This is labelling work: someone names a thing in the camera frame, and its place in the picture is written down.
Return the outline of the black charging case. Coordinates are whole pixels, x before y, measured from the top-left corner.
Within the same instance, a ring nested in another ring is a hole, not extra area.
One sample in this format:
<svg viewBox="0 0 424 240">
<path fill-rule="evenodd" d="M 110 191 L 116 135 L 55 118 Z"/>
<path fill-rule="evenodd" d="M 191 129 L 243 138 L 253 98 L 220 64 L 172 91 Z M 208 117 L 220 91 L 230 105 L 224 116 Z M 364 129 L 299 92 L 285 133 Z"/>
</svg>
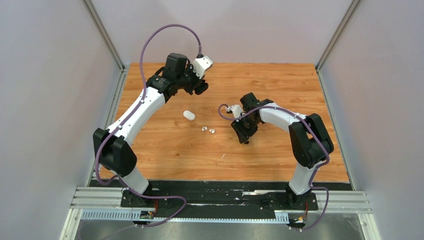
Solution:
<svg viewBox="0 0 424 240">
<path fill-rule="evenodd" d="M 204 80 L 199 83 L 199 85 L 194 89 L 196 95 L 203 94 L 209 88 L 209 84 Z"/>
</svg>

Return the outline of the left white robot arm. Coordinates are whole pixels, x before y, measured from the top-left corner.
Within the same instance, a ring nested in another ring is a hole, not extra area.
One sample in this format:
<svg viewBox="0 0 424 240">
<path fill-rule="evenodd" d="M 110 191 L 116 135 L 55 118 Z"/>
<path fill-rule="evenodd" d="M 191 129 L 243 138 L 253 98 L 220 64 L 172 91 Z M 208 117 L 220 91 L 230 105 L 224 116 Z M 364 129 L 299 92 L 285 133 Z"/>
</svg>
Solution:
<svg viewBox="0 0 424 240">
<path fill-rule="evenodd" d="M 193 61 L 180 53 L 170 53 L 165 65 L 148 78 L 146 86 L 125 113 L 106 129 L 98 128 L 93 133 L 96 165 L 113 172 L 134 193 L 140 206 L 149 206 L 153 193 L 149 181 L 137 169 L 137 156 L 131 146 L 152 115 L 179 90 L 200 95 L 209 85 L 204 77 L 213 61 L 199 55 Z"/>
</svg>

